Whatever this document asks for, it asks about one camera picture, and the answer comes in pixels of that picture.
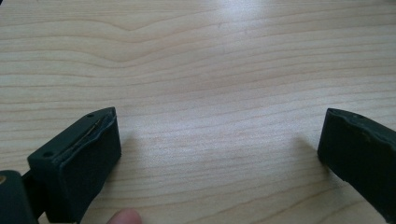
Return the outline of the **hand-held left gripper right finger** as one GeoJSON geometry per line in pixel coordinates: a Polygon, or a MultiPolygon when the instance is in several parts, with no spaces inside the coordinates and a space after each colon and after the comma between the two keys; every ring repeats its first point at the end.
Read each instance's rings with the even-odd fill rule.
{"type": "Polygon", "coordinates": [[[396,223],[396,132],[341,109],[326,111],[318,158],[388,223],[396,223]]]}

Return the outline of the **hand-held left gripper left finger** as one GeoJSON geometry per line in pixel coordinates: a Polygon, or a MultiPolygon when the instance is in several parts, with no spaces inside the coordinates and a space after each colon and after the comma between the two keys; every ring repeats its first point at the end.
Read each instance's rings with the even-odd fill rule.
{"type": "Polygon", "coordinates": [[[116,109],[83,116],[28,157],[49,221],[79,223],[121,156],[116,109]]]}

